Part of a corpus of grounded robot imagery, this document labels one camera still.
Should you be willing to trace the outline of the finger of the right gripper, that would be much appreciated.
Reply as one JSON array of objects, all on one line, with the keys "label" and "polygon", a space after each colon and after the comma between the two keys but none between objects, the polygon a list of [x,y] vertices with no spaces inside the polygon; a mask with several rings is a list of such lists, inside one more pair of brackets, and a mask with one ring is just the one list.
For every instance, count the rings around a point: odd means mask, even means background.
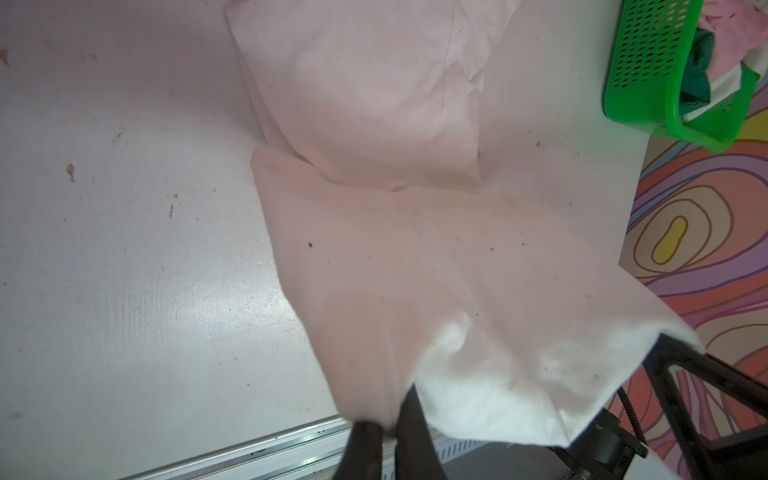
[{"label": "finger of the right gripper", "polygon": [[767,416],[767,386],[720,359],[661,335],[643,362],[682,457],[694,479],[765,479],[767,426],[709,440],[700,434],[685,408],[671,369],[678,367],[717,388],[748,410]]}]

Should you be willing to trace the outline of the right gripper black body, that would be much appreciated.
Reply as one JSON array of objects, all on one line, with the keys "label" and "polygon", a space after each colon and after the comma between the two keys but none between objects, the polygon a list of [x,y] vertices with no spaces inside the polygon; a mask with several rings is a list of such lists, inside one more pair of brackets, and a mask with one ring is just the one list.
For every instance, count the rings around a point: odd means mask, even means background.
[{"label": "right gripper black body", "polygon": [[[767,427],[761,425],[725,438],[699,434],[687,415],[670,420],[682,435],[681,451],[693,479],[765,479]],[[627,479],[635,458],[648,459],[650,448],[620,426],[618,417],[602,410],[568,447],[553,447],[569,468],[570,479]]]}]

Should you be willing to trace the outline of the white t shirt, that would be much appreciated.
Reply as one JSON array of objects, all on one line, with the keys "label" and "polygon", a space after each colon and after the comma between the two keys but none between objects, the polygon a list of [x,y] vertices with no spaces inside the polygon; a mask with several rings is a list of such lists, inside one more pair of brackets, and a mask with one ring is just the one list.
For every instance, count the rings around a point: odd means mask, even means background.
[{"label": "white t shirt", "polygon": [[469,440],[566,447],[661,335],[663,301],[544,212],[483,192],[483,70],[515,1],[240,1],[282,291],[341,416],[411,389]]}]

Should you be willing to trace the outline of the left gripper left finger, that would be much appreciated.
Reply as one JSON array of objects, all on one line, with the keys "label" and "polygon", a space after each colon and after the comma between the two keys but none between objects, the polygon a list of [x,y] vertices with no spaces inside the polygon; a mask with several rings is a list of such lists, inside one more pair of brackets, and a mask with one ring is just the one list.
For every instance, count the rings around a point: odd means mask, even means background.
[{"label": "left gripper left finger", "polygon": [[376,423],[354,422],[333,480],[380,480],[384,430]]}]

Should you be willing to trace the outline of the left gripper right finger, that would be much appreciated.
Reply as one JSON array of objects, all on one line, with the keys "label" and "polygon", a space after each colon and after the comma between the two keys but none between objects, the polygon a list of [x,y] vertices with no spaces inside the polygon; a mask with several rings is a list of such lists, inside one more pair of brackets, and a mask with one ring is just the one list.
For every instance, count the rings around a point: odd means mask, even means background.
[{"label": "left gripper right finger", "polygon": [[394,430],[395,478],[397,480],[446,480],[425,420],[416,386],[400,407]]}]

